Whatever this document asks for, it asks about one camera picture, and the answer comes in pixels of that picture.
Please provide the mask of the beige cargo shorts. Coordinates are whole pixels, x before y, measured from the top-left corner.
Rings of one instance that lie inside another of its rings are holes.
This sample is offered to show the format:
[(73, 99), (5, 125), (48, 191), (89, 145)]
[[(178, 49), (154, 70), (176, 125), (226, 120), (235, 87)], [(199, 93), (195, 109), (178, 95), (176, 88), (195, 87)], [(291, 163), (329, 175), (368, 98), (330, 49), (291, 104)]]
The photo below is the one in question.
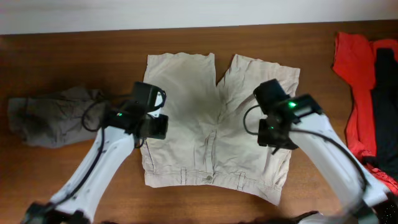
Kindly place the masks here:
[(276, 79), (295, 95), (300, 69), (235, 55), (216, 80), (213, 54), (149, 55), (144, 81), (166, 92), (165, 139), (141, 148), (146, 185), (213, 185), (278, 205), (291, 152), (261, 147), (254, 135), (263, 117), (254, 89)]

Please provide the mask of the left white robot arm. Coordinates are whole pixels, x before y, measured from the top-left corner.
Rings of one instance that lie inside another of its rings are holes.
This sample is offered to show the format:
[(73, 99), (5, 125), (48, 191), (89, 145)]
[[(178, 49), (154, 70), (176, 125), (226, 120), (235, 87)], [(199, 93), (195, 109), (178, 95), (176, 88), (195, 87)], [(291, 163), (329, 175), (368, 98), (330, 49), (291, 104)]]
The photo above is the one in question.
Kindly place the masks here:
[(105, 112), (95, 141), (68, 182), (46, 204), (32, 203), (23, 223), (92, 223), (114, 174), (145, 138), (164, 139), (164, 104), (132, 104)]

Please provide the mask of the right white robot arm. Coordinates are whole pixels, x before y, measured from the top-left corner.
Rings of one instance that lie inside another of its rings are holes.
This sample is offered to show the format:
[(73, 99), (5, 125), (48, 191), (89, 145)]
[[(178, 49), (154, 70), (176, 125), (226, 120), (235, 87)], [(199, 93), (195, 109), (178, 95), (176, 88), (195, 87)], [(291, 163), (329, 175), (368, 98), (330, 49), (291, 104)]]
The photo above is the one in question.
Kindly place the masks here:
[(294, 144), (306, 153), (342, 206), (338, 215), (317, 213), (301, 223), (397, 223), (397, 197), (355, 158), (310, 95), (256, 100), (276, 149)]

